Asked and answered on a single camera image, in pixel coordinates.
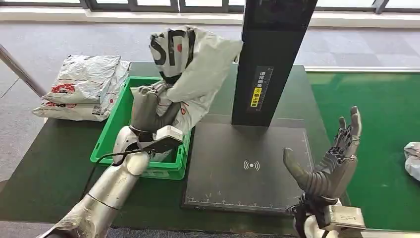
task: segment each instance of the yellow label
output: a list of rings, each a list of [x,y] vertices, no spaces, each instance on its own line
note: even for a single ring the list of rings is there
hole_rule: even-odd
[[[257,107],[258,101],[260,100],[261,89],[262,88],[254,88],[254,93],[252,95],[251,100],[251,107]]]

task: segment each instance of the wireless symbol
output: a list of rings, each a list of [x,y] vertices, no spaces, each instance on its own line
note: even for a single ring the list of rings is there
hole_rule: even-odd
[[[249,168],[255,169],[256,171],[260,170],[260,163],[255,161],[254,163],[250,163],[248,160],[244,161],[244,169],[248,170]]]

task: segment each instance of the cable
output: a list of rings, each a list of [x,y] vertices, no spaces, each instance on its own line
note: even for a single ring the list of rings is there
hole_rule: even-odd
[[[324,234],[322,234],[322,238],[326,238],[328,233],[329,233],[329,231],[325,231]]]
[[[144,151],[144,150],[142,150],[142,149],[138,149],[138,150],[130,150],[130,151],[119,152],[119,153],[104,154],[104,155],[102,155],[101,157],[99,157],[99,159],[98,159],[98,160],[95,162],[95,164],[93,165],[93,168],[92,168],[92,170],[91,170],[91,173],[89,174],[88,180],[86,181],[85,188],[83,189],[82,196],[80,197],[80,199],[79,199],[79,200],[82,200],[82,199],[83,199],[83,197],[86,195],[86,190],[88,189],[88,186],[89,186],[89,184],[90,184],[90,182],[91,182],[91,180],[92,180],[93,173],[95,172],[95,169],[98,167],[99,163],[100,163],[100,162],[101,162],[104,158],[109,157],[109,156],[114,156],[114,155],[128,155],[128,154],[133,154],[133,153],[138,153],[138,152],[143,152],[143,151]]]

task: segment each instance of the black pillar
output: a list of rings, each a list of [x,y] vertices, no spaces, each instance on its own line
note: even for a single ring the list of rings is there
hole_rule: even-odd
[[[269,126],[317,0],[247,0],[232,124]]]

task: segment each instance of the black mat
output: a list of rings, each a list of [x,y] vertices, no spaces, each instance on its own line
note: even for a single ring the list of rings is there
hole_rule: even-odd
[[[184,207],[284,213],[302,194],[283,164],[284,147],[294,150],[302,166],[313,166],[302,120],[238,126],[213,116],[199,123]]]

